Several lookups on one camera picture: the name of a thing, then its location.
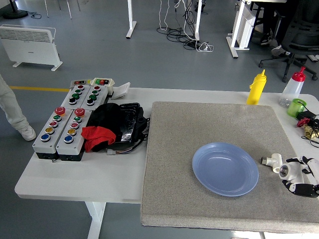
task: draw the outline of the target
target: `gray carpet mat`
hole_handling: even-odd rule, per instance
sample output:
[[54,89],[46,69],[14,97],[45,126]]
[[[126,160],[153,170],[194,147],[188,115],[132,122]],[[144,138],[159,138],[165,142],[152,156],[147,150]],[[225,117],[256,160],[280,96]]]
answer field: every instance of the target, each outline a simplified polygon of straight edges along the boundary
[[[192,158],[203,145],[226,142],[255,160],[256,187],[225,197],[197,180]],[[317,199],[295,196],[261,157],[296,157],[269,106],[155,102],[141,203],[145,226],[319,233]]]

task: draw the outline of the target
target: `red cloth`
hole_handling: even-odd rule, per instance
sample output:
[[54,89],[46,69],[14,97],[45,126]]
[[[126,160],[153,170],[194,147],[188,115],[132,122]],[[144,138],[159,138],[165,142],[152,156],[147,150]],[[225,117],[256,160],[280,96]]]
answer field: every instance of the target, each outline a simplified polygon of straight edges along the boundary
[[108,128],[100,126],[89,126],[82,129],[81,135],[86,139],[84,148],[89,152],[95,145],[108,141],[108,144],[115,142],[116,135]]

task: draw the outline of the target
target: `blue button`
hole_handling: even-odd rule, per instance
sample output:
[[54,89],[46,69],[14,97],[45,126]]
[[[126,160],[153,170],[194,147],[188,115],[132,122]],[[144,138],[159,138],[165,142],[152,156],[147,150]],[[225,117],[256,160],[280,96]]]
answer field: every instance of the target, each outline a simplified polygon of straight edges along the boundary
[[50,140],[50,135],[48,135],[48,134],[42,135],[42,136],[41,136],[41,140],[42,140],[43,142],[49,141],[49,140]]
[[64,142],[65,143],[72,143],[73,142],[73,137],[72,136],[66,136],[65,138],[64,138]]

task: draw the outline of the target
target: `yellow floor line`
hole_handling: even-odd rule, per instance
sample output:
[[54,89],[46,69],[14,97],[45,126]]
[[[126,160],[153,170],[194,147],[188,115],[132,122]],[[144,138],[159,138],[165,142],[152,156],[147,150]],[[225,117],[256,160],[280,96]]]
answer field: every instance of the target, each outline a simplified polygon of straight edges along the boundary
[[44,87],[27,87],[27,86],[10,86],[13,90],[27,90],[27,91],[56,91],[56,92],[69,92],[70,89],[61,88],[44,88]]

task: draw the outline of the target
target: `office chair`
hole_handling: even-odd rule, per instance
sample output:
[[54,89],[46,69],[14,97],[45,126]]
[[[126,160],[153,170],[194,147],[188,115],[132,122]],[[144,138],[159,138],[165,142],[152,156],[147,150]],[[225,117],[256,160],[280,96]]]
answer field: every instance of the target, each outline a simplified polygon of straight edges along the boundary
[[[76,0],[77,3],[78,3],[78,7],[79,7],[79,11],[81,11],[80,9],[80,4],[79,4],[79,1]],[[72,15],[71,15],[71,11],[70,11],[70,6],[69,6],[69,0],[66,0],[67,4],[68,4],[68,8],[69,8],[69,13],[70,13],[70,18],[72,19]],[[49,13],[48,13],[48,8],[46,6],[46,0],[44,0],[44,3],[45,3],[45,9],[46,9],[46,15],[49,17]]]
[[[282,81],[287,82],[287,73],[290,65],[293,63],[299,67],[305,66],[307,59],[298,60],[298,55],[316,55],[319,54],[319,1],[318,0],[300,0],[296,13],[290,22],[281,43],[285,51],[290,52],[283,58],[271,58],[261,60],[259,67],[264,66],[263,61],[280,60],[286,62],[286,69]],[[312,80],[318,79],[316,72],[305,66],[305,70],[311,73]]]

